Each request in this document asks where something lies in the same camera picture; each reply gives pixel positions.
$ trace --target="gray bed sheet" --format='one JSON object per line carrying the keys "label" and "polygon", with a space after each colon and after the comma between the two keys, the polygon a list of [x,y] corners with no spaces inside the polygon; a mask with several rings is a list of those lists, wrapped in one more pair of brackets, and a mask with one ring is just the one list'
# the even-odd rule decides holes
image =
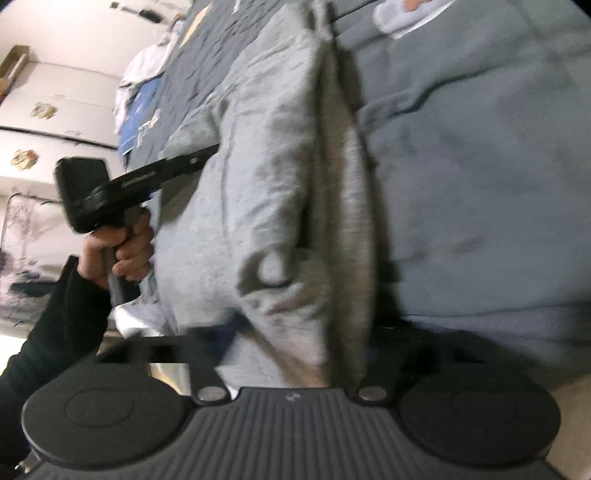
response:
{"label": "gray bed sheet", "polygon": [[[131,158],[158,158],[284,0],[216,0]],[[187,26],[209,0],[197,0]],[[399,40],[333,3],[375,187],[382,317],[591,370],[591,21],[570,0],[457,0]]]}

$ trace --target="cardboard box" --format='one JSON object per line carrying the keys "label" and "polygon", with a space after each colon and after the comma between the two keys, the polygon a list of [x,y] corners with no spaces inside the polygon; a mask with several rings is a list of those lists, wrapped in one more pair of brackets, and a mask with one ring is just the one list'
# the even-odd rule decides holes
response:
{"label": "cardboard box", "polygon": [[7,95],[11,85],[29,62],[31,47],[15,45],[0,63],[0,98]]}

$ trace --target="person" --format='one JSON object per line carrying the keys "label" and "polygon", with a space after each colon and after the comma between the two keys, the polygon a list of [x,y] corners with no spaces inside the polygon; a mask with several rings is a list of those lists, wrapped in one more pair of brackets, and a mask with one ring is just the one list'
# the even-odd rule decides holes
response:
{"label": "person", "polygon": [[113,273],[139,281],[154,254],[150,214],[143,210],[125,240],[125,229],[103,227],[89,234],[80,258],[70,256],[47,307],[20,353],[0,375],[0,478],[13,478],[29,454],[21,427],[27,398],[87,355],[96,353],[107,328],[111,302],[102,250],[117,247]]}

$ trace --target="blue cloth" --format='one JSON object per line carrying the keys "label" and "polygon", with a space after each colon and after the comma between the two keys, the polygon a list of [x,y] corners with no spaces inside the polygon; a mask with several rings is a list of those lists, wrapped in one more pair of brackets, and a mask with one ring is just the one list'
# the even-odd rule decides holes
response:
{"label": "blue cloth", "polygon": [[125,122],[121,127],[121,136],[119,137],[119,149],[117,153],[122,159],[124,167],[127,167],[127,158],[134,147],[138,145],[138,135],[140,130],[143,130],[142,125],[150,121],[146,118],[146,111],[152,101],[152,98],[158,91],[162,75],[159,75],[151,80],[145,82],[139,89],[134,101],[129,107]]}

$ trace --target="black circular disc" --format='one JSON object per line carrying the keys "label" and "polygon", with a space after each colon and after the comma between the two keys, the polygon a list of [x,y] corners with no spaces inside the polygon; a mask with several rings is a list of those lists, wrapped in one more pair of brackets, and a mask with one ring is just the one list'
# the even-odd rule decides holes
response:
{"label": "black circular disc", "polygon": [[458,365],[419,382],[404,394],[400,415],[426,450],[481,467],[531,460],[560,427],[548,392],[514,372],[483,365]]}
{"label": "black circular disc", "polygon": [[134,366],[92,364],[33,394],[22,426],[35,452],[51,463],[101,469],[163,447],[184,417],[181,397],[165,383]]}

